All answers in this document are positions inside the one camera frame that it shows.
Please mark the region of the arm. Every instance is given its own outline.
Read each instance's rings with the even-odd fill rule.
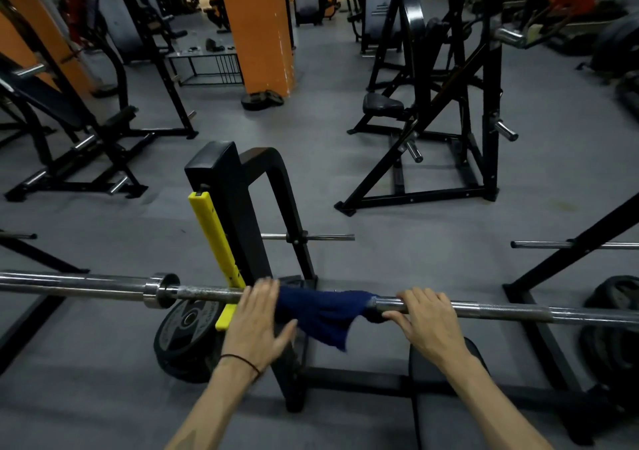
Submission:
[[[237,405],[251,383],[279,357],[295,337],[296,320],[274,336],[279,282],[259,280],[246,287],[224,338],[222,357],[202,396],[165,450],[215,450]]]
[[[506,398],[479,359],[467,349],[457,314],[443,293],[413,288],[399,296],[410,321],[384,312],[406,338],[446,376],[468,407],[492,450],[551,450],[552,446]]]

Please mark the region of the black wrist bracelet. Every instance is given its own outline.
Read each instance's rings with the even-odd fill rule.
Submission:
[[[250,360],[248,360],[248,359],[244,359],[244,357],[242,357],[242,356],[238,356],[237,354],[222,354],[222,355],[220,356],[220,360],[222,360],[222,357],[235,357],[235,359],[239,359],[239,360],[241,360],[241,361],[244,361],[246,364],[250,365],[253,369],[255,369],[255,372],[258,374],[258,375],[256,376],[256,378],[257,378],[257,377],[259,377],[259,376],[260,376],[260,374],[262,374],[262,371],[260,371],[260,370],[258,369],[258,366],[256,366],[255,364],[253,364]]]

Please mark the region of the navy towel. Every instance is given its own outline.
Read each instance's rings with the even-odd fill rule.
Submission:
[[[281,286],[276,306],[276,321],[297,319],[297,326],[309,337],[340,351],[346,351],[346,336],[358,315],[370,322],[384,322],[377,310],[367,310],[374,293],[360,290],[317,292],[308,288]]]

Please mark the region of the gray floor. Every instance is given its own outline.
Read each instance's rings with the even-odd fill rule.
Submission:
[[[445,6],[428,1],[426,9],[427,16],[442,16]],[[202,17],[178,18],[180,25],[198,31],[198,41],[214,35]],[[513,251],[511,240],[575,236],[637,191],[639,126],[617,105],[611,88],[575,71],[575,58],[544,47],[506,47],[502,118],[520,139],[501,142],[497,202],[377,208],[347,218],[333,204],[346,198],[387,148],[385,138],[345,132],[362,114],[372,59],[358,55],[345,15],[295,34],[297,85],[283,107],[248,113],[239,102],[240,88],[182,88],[187,110],[198,112],[194,126],[200,135],[160,139],[132,164],[150,186],[143,197],[37,193],[23,204],[0,203],[0,228],[36,232],[34,245],[94,273],[172,271],[187,283],[222,283],[187,203],[190,190],[182,169],[208,141],[234,140],[240,151],[271,146],[281,152],[306,229],[356,234],[349,244],[309,245],[321,289],[391,295],[419,285],[452,299],[504,302],[501,284],[549,254]],[[129,77],[131,103],[140,108],[133,126],[179,124],[152,66],[133,66]],[[410,91],[398,98],[409,102]],[[481,92],[473,90],[471,101],[477,129]],[[114,108],[108,102],[102,107]],[[458,128],[456,106],[433,125]],[[67,145],[61,137],[54,143],[60,149]],[[420,147],[425,161],[405,164],[409,189],[459,185],[445,147]],[[0,155],[0,189],[37,168],[28,139],[12,144]],[[383,194],[389,187],[385,178],[374,190]],[[251,192],[262,231],[283,231],[267,181],[257,181]],[[636,230],[623,237],[633,239]],[[299,271],[286,244],[270,242],[267,250],[274,273]],[[4,267],[37,268],[11,252],[1,255]],[[545,304],[579,305],[603,279],[633,274],[635,266],[633,252],[596,252],[540,286],[536,297]],[[0,300],[3,330],[31,298],[3,294]],[[161,448],[203,389],[173,380],[157,366],[152,342],[164,315],[126,302],[65,302],[0,380],[0,446]],[[462,326],[496,381],[547,386],[517,324],[463,320]],[[592,380],[574,349],[576,331],[553,330],[583,387],[589,387]],[[393,325],[358,320],[347,347],[342,354],[316,344],[313,363],[406,373],[408,343]],[[482,447],[458,401],[433,397],[430,406],[430,448]],[[554,416],[529,417],[556,447],[574,447]],[[598,438],[597,446],[636,447],[638,437],[637,427],[629,424]],[[304,412],[291,415],[268,374],[234,416],[222,448],[414,449],[416,443],[408,400],[314,390]]]

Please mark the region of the yellow pad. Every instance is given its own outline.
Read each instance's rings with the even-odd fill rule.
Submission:
[[[213,207],[211,195],[207,192],[201,194],[192,192],[190,196],[188,196],[188,202],[191,203],[191,208],[193,208],[193,212],[196,214],[200,228],[202,228],[204,236],[215,255],[217,264],[228,280],[229,287],[244,288],[246,284],[240,274],[240,269],[235,264],[235,258],[233,257],[233,253],[231,253],[231,247],[226,239],[226,234],[222,229],[220,219]],[[215,328],[218,331],[226,331],[226,329],[229,328],[229,323],[235,313],[235,307],[235,304],[226,304],[220,318],[215,323]]]

